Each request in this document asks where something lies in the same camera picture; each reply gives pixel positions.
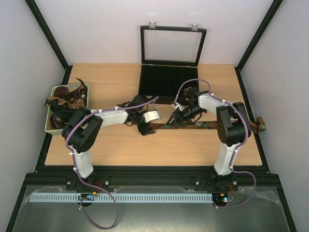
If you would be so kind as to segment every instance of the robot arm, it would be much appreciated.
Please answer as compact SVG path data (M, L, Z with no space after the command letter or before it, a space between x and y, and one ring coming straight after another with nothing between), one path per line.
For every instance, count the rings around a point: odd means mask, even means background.
M128 105L131 108L134 105L139 105L143 99L136 96L132 102ZM69 138L69 146L73 150L71 155L74 155L74 170L78 169L82 178L87 178L93 172L93 166L90 158L90 148L95 142L100 128L110 126L113 124L122 124L131 122L138 126L139 132L142 135L154 133L154 129L151 128L148 122L157 120L160 118L160 114L156 111L140 112L143 107L136 109L127 109L121 107L125 105L116 106L108 110L99 110L99 112L91 116L85 121L86 127L78 127L77 130ZM87 108L78 109L73 117L69 120L62 131L62 136L67 140L71 131L77 126L77 124L89 115L97 110L90 111Z
M189 107L184 108L179 103L174 102L173 106L176 110L168 123L186 122L207 110L217 115L217 132L221 147L214 169L218 175L230 174L241 143L245 140L245 127L247 127L248 137L251 135L251 126L244 104L237 102L231 106L230 103L215 97L212 93L209 94L208 91L199 92L197 88L189 88L185 90L185 93L189 100ZM242 123L233 108L241 114L246 125Z

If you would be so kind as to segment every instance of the wire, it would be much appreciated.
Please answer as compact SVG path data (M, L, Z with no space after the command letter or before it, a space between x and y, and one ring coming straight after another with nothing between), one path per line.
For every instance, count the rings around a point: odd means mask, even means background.
M208 81L205 81L205 80L199 79L199 78L190 79L190 80L187 80L187 81L183 82L183 84L180 86L180 88L179 88L179 90L178 90L178 92L177 92L177 95L176 95L176 97L175 97L174 103L177 102L177 99L178 99L179 94L180 94L180 90L183 88L183 86L184 86L185 84L187 84L188 82L191 82L191 81L202 81L202 82L205 82L205 83L208 85L208 88L209 88L209 89L208 89L208 92L209 92L209 94L211 93L211 85L209 84Z
M201 119L201 117L202 117L202 114L200 114L200 115L199 115L199 117L198 117L198 119L197 119L197 120L195 120L195 121L193 121L193 122L197 122L197 121L199 121L199 120Z
M134 124L133 123L131 123L131 125L129 125L127 122L125 123L128 127L132 127L132 126L134 126Z
M116 207L116 218L115 218L115 221L114 223L109 226L109 227L103 227L103 226L100 226L98 224L96 224L90 217L89 215L87 214L87 212L84 210L83 206L82 206L82 202L84 200L84 198L81 199L80 201L80 209L82 209L82 211L85 213L88 221L96 228L100 229L100 230L109 230L109 229L112 229L116 226L117 222L118 222L118 219L119 219L119 206L118 206L118 203L116 202L115 198L108 192L106 191L105 189L101 188L101 187L98 187L98 186L95 186L95 185L91 185L87 182L85 182L81 176L81 173L79 172L78 168L77 168L77 164L76 164L76 159L75 159L75 155L74 155L74 149L70 147L69 145L69 141L70 141L70 138L72 137L72 135L75 133L75 131L85 122L87 121L90 117L96 115L96 114L99 114L101 112L105 112L105 111L110 111L110 110L127 110L127 109L135 109L135 108L139 108L139 107L142 107L144 105L148 105L150 103L153 103L155 102L159 97L155 97L154 99L146 102L146 103L143 103L143 104L140 104L140 105L136 105L136 106L131 106L131 107L125 107L125 108L121 108L121 107L114 107L114 108L110 108L110 109L105 109L105 110L97 110L97 111L94 111L90 114L88 114L87 116L85 116L80 122L78 122L76 124L76 126L72 129L72 131L68 134L67 136L67 139L65 140L65 144L66 144L66 147L71 151L71 154L72 154L72 158L73 158L73 164L74 164L74 170L80 180L80 182L86 186L89 186L89 187L92 187L92 188L95 188L95 189L98 189L102 192L105 192L107 193L111 199L113 200L113 202L115 203L115 207Z

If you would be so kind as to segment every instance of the plastic basket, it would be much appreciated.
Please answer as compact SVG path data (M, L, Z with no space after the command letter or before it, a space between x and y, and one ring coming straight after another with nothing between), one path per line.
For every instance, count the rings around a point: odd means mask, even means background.
M71 84L71 85L62 85L62 86L65 86L69 89L69 91L72 91L72 90L75 90L77 89L81 84ZM86 103L86 106L87 108L89 107L89 99L90 99L90 94L89 94L89 84L85 83L85 85L87 86L87 103ZM54 92L55 92L55 89L59 87L59 86L55 86L52 88L52 93L51 93L51 96L54 95ZM51 135L61 135L62 133L62 130L63 129L53 129L49 123L49 118L50 116L52 115L52 111L50 109L50 107L48 107L48 111L47 111L47 117L46 117L46 122L45 122L45 131L47 133L50 133Z

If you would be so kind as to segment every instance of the wooden tabletop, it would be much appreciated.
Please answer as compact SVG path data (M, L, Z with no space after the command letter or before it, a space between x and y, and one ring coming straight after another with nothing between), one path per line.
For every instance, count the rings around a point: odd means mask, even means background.
M199 65L199 78L208 80L211 91L221 99L244 102L233 65ZM74 64L69 84L76 77L89 84L90 108L105 109L130 101L138 93L140 64ZM200 90L208 86L200 82ZM156 105L161 120L166 122L173 112L171 105ZM203 121L216 120L212 113ZM121 166L207 166L218 157L220 140L217 130L157 130L142 136L136 126L124 124L102 128L91 148L93 165ZM72 165L62 136L53 136L45 165ZM241 148L235 165L262 165L252 135Z

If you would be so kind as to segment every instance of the purple cable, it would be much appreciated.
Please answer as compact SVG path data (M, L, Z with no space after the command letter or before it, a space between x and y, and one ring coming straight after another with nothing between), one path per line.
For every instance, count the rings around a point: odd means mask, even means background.
M76 126L72 129L72 131L68 134L67 139L66 139L66 141L65 141L65 142L66 142L66 147L67 147L72 153L74 153L74 150L69 146L70 138L71 138L72 135L75 133L75 131L76 131L85 121L87 121L87 119L89 119L89 118L92 117L93 115L96 115L96 114L101 113L101 112L109 111L109 110L115 110L115 109L116 109L116 110L117 110L117 109L120 109L120 110L128 110L128 109L139 108L139 107L145 106L145 105L150 104L150 103L153 103L153 104L154 104L155 101L156 101L158 98L159 98L159 97L157 96L157 97L155 97L154 99L152 99L152 100L150 100L150 101L148 101L148 102L146 102L146 103L143 103L143 104L140 104L140 105L136 105L136 106L125 107L125 108L121 108L121 107L116 108L116 107L115 107L115 108L105 109L105 110L101 110L101 111L98 110L98 111L94 111L94 112L90 113L89 115L87 115L86 117L84 117L79 123L77 123ZM82 207L82 202L83 202L84 198L82 198L81 201L80 201L80 207L81 207L81 209L83 210L83 212L85 213L85 215L86 215L88 221L89 221L93 226L95 226L96 228L98 228L98 229L100 229L100 230L109 230L109 229L114 228L114 227L116 226L117 222L118 222L118 219L119 219L119 205L118 205L118 203L116 202L115 198L114 198L108 191L106 191L105 189L102 189L102 188L100 188L100 187L98 187L98 186L91 185L91 184L85 182L85 181L82 179L81 174L80 174L80 172L79 172L79 170L78 170L78 168L77 168L76 160L75 160L75 155L74 155L74 154L72 154L72 158L73 158L74 168L75 168L75 171L76 171L76 173L77 173L77 176L78 176L80 182L83 183L83 184L86 185L86 186L89 186L89 187L92 187L92 188L95 188L95 189L98 189L98 190L101 190L101 191L107 193L107 194L111 197L111 199L113 200L113 202L115 203L115 207L116 207L116 218L115 218L114 223L113 223L111 226L109 226L109 227L102 227L102 226L96 224L96 223L89 217L89 215L87 214L87 212L84 210L84 208Z
M187 84L187 83L190 82L190 81L202 81L202 82L205 82L205 83L208 85L209 94L211 93L211 85L209 84L208 81L205 81L205 80L199 79L199 78L190 79L190 80L187 80L187 81L183 82L183 84L180 86L180 88L179 88L179 90L178 90L178 93L177 93L177 95L176 95L176 97L175 97L174 103L177 102L177 99L178 99L179 94L180 94L180 90L183 88L183 86L184 86L185 84Z

